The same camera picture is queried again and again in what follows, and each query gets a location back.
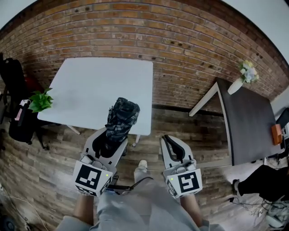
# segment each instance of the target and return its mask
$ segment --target black and gray fabric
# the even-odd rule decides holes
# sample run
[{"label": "black and gray fabric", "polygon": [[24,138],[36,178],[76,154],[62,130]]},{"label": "black and gray fabric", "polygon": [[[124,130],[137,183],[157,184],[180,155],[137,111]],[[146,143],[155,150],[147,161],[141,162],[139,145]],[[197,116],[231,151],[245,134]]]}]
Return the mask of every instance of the black and gray fabric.
[{"label": "black and gray fabric", "polygon": [[114,106],[109,109],[105,127],[105,147],[101,150],[103,157],[111,157],[119,145],[127,138],[133,125],[136,124],[140,107],[125,98],[118,98]]}]

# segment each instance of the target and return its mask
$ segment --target dark wooden table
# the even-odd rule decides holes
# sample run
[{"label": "dark wooden table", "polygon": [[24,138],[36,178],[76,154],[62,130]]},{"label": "dark wooden table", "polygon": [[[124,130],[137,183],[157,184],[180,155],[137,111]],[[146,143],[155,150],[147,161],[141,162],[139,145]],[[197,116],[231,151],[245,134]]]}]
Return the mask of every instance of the dark wooden table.
[{"label": "dark wooden table", "polygon": [[[218,93],[227,130],[228,148],[232,165],[243,164],[280,153],[280,145],[273,144],[271,127],[276,124],[270,101],[241,87],[230,95],[232,83],[216,78],[215,85],[191,110],[193,116],[208,100]],[[226,162],[211,163],[211,166],[226,165]]]}]

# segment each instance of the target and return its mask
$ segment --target potted plant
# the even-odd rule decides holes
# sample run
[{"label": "potted plant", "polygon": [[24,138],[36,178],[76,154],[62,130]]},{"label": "potted plant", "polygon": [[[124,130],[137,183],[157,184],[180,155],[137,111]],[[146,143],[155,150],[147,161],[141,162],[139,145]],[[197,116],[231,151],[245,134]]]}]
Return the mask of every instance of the potted plant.
[{"label": "potted plant", "polygon": [[232,85],[228,89],[228,93],[230,95],[239,90],[240,87],[244,84],[244,82],[253,83],[259,79],[259,75],[253,67],[253,63],[248,60],[245,60],[240,65],[240,72],[242,74],[241,77],[235,80],[235,82],[232,83]]},{"label": "potted plant", "polygon": [[51,100],[53,99],[47,94],[47,92],[50,90],[51,88],[47,88],[44,90],[44,93],[41,93],[40,91],[33,92],[34,95],[29,98],[32,101],[29,105],[29,109],[32,110],[32,113],[40,112],[51,107]]}]

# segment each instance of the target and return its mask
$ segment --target gray sleeve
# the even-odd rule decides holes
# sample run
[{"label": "gray sleeve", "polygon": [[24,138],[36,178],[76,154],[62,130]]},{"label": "gray sleeve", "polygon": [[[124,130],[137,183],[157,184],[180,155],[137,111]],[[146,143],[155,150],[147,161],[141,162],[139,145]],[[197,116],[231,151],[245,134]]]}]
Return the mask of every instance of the gray sleeve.
[{"label": "gray sleeve", "polygon": [[225,231],[221,225],[210,225],[209,221],[203,220],[203,226],[200,227],[200,231]]},{"label": "gray sleeve", "polygon": [[91,225],[75,217],[64,216],[62,222],[56,228],[56,231],[89,231],[90,227]]}]

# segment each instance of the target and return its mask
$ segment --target brick wall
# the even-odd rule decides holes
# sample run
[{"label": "brick wall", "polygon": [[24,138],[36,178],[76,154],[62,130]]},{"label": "brick wall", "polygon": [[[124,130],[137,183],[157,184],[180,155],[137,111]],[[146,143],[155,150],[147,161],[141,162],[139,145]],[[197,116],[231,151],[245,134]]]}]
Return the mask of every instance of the brick wall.
[{"label": "brick wall", "polygon": [[275,46],[219,0],[39,0],[1,30],[0,51],[44,87],[65,58],[151,60],[153,103],[162,105],[193,107],[216,76],[238,78],[244,59],[261,77],[245,87],[272,100],[289,84]]}]

